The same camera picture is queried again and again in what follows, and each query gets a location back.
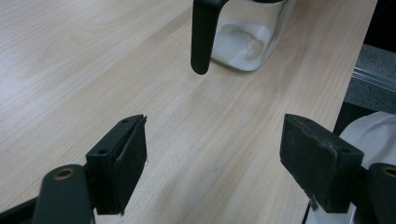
white cloth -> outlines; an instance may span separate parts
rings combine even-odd
[[[364,152],[362,166],[366,169],[376,162],[396,165],[396,115],[376,112],[350,123],[340,137]],[[321,208],[309,211],[306,224],[353,223],[356,207],[349,206],[347,214],[327,214]]]

wooden table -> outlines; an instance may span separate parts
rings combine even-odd
[[[1,1],[0,210],[145,114],[144,173],[125,216],[98,223],[300,223],[284,114],[333,128],[375,3],[299,0],[260,70],[198,76],[192,1]]]

